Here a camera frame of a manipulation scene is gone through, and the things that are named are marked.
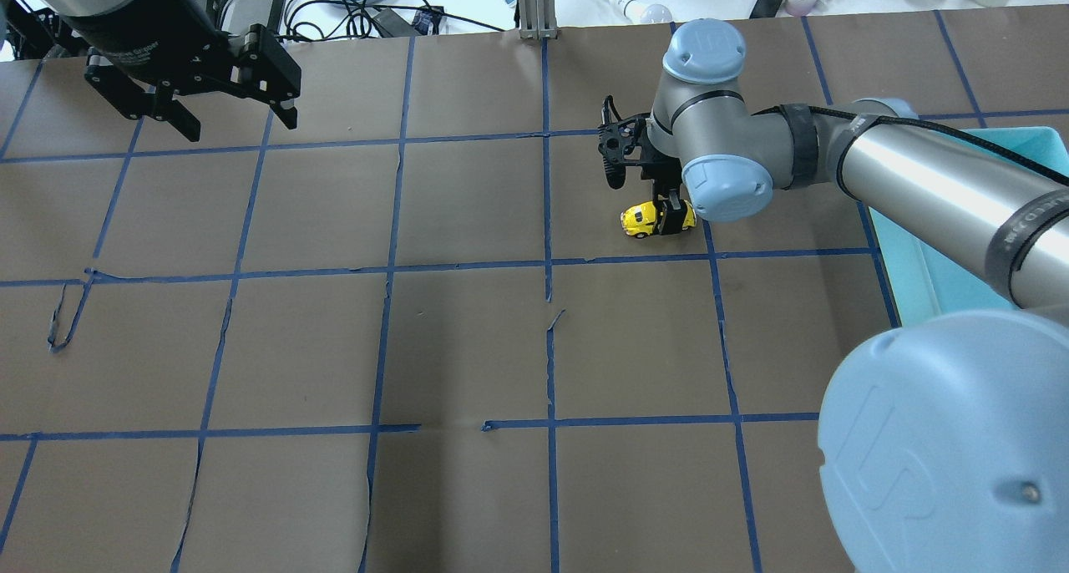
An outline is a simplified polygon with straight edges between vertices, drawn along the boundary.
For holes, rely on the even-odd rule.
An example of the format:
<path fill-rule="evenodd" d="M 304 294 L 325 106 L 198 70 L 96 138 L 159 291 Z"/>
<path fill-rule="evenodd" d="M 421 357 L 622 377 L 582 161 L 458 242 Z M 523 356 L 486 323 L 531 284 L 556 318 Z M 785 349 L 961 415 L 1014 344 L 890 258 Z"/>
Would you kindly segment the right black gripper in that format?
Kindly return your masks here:
<path fill-rule="evenodd" d="M 667 131 L 653 114 L 641 114 L 639 150 L 641 150 L 641 179 L 652 181 L 653 196 L 665 196 L 664 200 L 653 200 L 656 218 L 653 234 L 681 233 L 684 226 L 684 203 L 678 190 L 682 185 L 682 165 L 678 158 L 672 131 Z"/>

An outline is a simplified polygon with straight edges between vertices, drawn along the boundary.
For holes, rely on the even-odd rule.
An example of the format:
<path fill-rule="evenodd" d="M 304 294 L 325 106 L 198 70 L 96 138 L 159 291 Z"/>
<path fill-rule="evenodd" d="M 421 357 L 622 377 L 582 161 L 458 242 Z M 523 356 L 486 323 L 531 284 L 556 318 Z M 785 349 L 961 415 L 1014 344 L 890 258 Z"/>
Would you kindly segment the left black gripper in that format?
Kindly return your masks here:
<path fill-rule="evenodd" d="M 220 91 L 259 100 L 270 106 L 286 130 L 295 130 L 301 67 L 278 32 L 253 25 L 234 37 L 192 20 L 189 13 L 175 20 L 130 9 L 87 16 L 84 38 L 91 48 L 84 78 L 121 115 L 153 117 L 190 142 L 201 139 L 201 121 L 177 100 L 180 94 Z"/>

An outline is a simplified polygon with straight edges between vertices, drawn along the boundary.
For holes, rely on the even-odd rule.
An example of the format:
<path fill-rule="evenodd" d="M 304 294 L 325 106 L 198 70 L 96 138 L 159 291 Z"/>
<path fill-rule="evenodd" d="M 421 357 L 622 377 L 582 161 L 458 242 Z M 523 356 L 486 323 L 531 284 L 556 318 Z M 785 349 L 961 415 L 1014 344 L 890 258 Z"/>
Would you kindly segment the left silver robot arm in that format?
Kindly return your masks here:
<path fill-rule="evenodd" d="M 89 86 L 126 119 L 201 138 L 182 97 L 224 93 L 297 127 L 301 67 L 283 47 L 284 0 L 43 0 L 88 44 Z"/>

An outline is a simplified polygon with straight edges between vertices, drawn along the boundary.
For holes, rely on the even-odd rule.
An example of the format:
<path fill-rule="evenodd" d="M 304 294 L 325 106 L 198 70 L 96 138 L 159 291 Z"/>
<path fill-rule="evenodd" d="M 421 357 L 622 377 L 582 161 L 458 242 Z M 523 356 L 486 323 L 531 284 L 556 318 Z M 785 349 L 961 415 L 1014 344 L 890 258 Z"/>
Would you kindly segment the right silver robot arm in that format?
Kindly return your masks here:
<path fill-rule="evenodd" d="M 749 114 L 746 44 L 681 25 L 646 117 L 696 214 L 737 221 L 833 182 L 982 280 L 1011 310 L 880 332 L 828 380 L 818 471 L 859 572 L 1065 572 L 1066 177 L 904 100 Z"/>

